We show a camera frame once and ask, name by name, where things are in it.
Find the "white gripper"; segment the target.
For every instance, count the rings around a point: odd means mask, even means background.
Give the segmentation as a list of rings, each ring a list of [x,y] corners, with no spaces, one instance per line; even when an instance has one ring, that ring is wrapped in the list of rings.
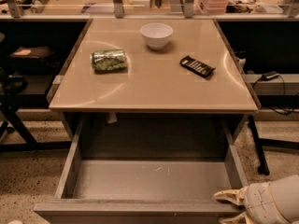
[[[238,206],[244,203],[247,212],[235,217],[220,217],[220,224],[291,224],[278,210],[269,182],[255,183],[241,189],[221,190],[214,193],[213,198]]]

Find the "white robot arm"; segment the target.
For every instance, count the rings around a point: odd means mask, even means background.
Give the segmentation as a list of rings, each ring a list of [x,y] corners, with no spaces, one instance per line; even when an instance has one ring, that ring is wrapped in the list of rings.
[[[299,175],[218,191],[213,198],[245,208],[235,217],[220,217],[220,224],[292,224],[299,220]]]

